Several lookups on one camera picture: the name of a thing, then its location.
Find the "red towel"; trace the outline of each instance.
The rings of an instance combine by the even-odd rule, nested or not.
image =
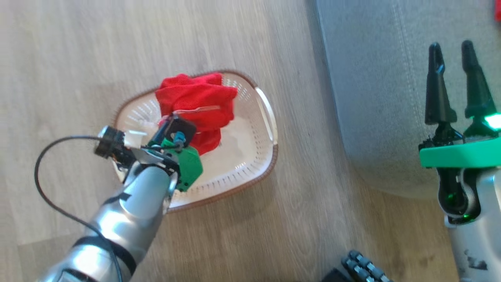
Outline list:
[[[237,89],[222,86],[220,73],[166,78],[155,95],[162,115],[179,112],[181,117],[195,123],[197,134],[190,145],[200,155],[217,148],[221,141],[220,128],[234,118],[233,99]]]
[[[496,1],[494,16],[496,21],[501,22],[501,0]]]

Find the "laundry basket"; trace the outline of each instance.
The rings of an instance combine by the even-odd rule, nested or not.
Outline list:
[[[277,161],[277,124],[265,94],[243,74],[216,72],[222,73],[223,85],[238,89],[233,105],[235,118],[221,129],[219,146],[200,157],[202,175],[187,192],[176,190],[169,211],[203,205],[241,191],[266,177]],[[152,124],[160,119],[160,106],[152,90],[127,101],[119,109],[114,126],[124,132],[143,131],[147,142],[157,130]],[[123,180],[123,172],[116,172]]]

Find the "basket rim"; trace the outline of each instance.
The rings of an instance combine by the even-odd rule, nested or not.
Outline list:
[[[258,85],[254,82],[254,80],[252,80],[248,75],[243,74],[243,73],[241,73],[239,71],[236,71],[236,70],[232,70],[232,69],[221,69],[221,70],[214,70],[214,71],[210,71],[210,72],[203,72],[203,73],[198,73],[196,75],[191,75],[191,77],[203,76],[203,75],[207,75],[207,74],[214,73],[214,72],[219,72],[219,73],[222,73],[222,74],[228,73],[228,74],[233,74],[233,75],[239,76],[240,78],[242,78],[245,81],[247,81],[254,89],[259,88]],[[135,95],[134,97],[132,97],[130,99],[127,99],[125,102],[123,102],[122,105],[117,109],[117,111],[115,113],[115,116],[113,117],[113,122],[112,122],[113,126],[115,126],[115,127],[117,126],[117,121],[118,121],[119,114],[123,111],[123,109],[126,106],[129,105],[129,103],[131,103],[132,101],[136,100],[137,98],[149,95],[152,92],[155,92],[157,89],[158,89],[158,86],[152,87],[150,89],[147,89],[145,91],[140,92],[138,95]],[[255,177],[254,179],[252,179],[252,180],[250,180],[248,182],[245,182],[244,184],[241,184],[239,186],[236,186],[236,187],[234,187],[234,188],[232,188],[232,189],[230,189],[228,191],[225,191],[223,193],[211,196],[209,198],[206,198],[206,199],[203,199],[203,200],[199,200],[199,201],[195,201],[195,202],[192,202],[192,203],[189,203],[189,204],[186,204],[186,205],[182,205],[182,206],[179,206],[179,207],[169,208],[168,211],[167,211],[167,213],[173,213],[173,212],[183,211],[183,210],[187,210],[187,209],[191,209],[191,208],[203,206],[203,205],[206,205],[206,204],[210,204],[212,202],[218,201],[220,199],[226,198],[226,197],[231,196],[233,194],[236,194],[236,193],[238,193],[240,191],[243,191],[246,188],[249,188],[250,186],[253,186],[254,184],[257,184],[258,182],[260,182],[261,180],[263,180],[264,178],[266,178],[272,172],[273,168],[275,167],[275,164],[277,163],[278,150],[279,150],[278,144],[274,144],[273,145],[272,159],[270,160],[270,164],[268,165],[268,167],[266,168],[266,170],[261,175]]]

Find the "gray sofa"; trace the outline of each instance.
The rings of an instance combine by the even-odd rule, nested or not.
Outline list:
[[[428,47],[435,41],[442,47],[456,130],[469,125],[465,39],[473,41],[501,111],[501,23],[494,20],[494,0],[318,0],[317,6],[352,165],[376,189],[436,197],[436,172],[421,168],[417,150],[435,130],[424,124]]]

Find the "green gripper part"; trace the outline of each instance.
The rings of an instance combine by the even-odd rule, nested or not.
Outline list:
[[[501,137],[419,151],[425,168],[489,168],[501,166]]]
[[[173,147],[174,143],[165,138],[161,146]],[[176,189],[181,192],[186,192],[203,172],[202,162],[200,160],[200,156],[198,155],[198,151],[192,146],[183,148],[181,152],[176,152],[174,149],[167,149],[167,151],[173,156],[177,156],[179,161],[181,176],[177,182]]]

